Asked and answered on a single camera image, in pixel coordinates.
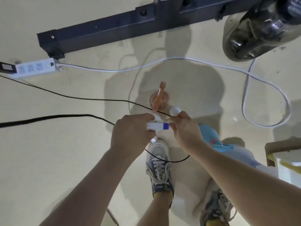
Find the forearm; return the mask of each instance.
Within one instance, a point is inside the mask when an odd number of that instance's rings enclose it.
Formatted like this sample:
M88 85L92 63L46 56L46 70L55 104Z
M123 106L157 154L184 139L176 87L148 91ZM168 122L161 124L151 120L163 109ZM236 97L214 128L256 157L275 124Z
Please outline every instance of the forearm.
M133 158L122 149L108 150L90 173L40 226L99 226Z
M189 152L252 226L301 222L298 187L216 152L203 142Z

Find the hand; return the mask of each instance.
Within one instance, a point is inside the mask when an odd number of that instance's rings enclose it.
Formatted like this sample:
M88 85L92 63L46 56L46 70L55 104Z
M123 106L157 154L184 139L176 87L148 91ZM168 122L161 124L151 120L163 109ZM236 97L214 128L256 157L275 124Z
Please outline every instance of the hand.
M147 122L154 119L149 113L125 115L113 128L111 148L120 149L127 156L137 158L156 135L155 131L146 130Z
M189 153L195 147L199 147L203 137L198 124L185 112L180 112L176 117L170 118L170 127L175 133L180 147Z

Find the concrete floor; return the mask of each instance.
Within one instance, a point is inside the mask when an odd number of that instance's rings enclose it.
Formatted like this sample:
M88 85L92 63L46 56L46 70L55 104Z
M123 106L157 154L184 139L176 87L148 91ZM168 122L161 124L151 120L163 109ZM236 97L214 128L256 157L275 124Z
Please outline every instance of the concrete floor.
M13 63L47 58L36 34L133 10L152 0L0 0L0 60ZM65 63L117 69L140 66L166 56L187 56L247 70L250 62L235 63L222 50L227 18L127 39L66 55ZM25 79L65 95L128 99L148 106L161 81L167 83L170 105L212 125L221 139L239 142L266 164L264 146L291 135L300 136L300 38L258 59L254 72L280 86L293 101L293 119L276 130L262 129L241 114L246 76L239 72L170 60L140 71L98 73L65 68ZM63 98L0 79L1 122L55 114L94 114L116 122L125 114L147 112L125 102L93 102ZM261 124L274 124L284 113L278 92L254 80L247 113ZM65 118L0 129L0 218L2 225L38 225L109 148L112 127L92 118ZM172 160L185 156L171 132L163 134ZM145 175L145 153L132 164L109 205L122 226L133 226L152 200ZM173 164L175 199L170 225L198 225L192 210L203 198L209 175L193 159ZM240 215L231 225L247 225Z

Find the right arm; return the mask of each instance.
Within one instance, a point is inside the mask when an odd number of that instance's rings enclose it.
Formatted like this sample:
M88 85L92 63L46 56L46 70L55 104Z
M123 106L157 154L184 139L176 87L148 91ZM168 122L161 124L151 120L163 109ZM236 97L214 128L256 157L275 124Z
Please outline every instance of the right arm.
M250 225L300 224L301 189L211 148L186 112L171 122L180 147L206 169Z

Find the left arm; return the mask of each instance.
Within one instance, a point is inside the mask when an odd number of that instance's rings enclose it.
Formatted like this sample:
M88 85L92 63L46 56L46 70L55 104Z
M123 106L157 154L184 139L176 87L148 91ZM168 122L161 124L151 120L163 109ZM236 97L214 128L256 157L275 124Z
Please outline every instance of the left arm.
M153 119L151 114L139 114L118 120L111 148L40 226L99 226L126 170L155 136L146 130Z

